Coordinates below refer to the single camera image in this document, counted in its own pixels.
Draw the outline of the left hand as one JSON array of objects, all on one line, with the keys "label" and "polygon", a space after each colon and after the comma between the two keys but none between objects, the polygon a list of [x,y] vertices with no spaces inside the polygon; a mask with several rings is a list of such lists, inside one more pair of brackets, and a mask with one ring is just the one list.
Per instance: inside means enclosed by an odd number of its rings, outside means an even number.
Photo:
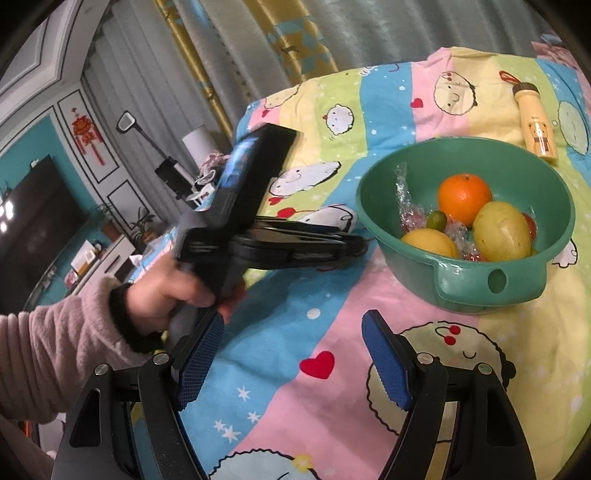
[{"label": "left hand", "polygon": [[124,294],[124,305],[133,326],[142,335],[168,329],[172,311],[178,302],[197,308],[215,306],[225,323],[243,298],[246,288],[242,281],[223,301],[217,301],[197,276],[183,271],[168,252]]}]

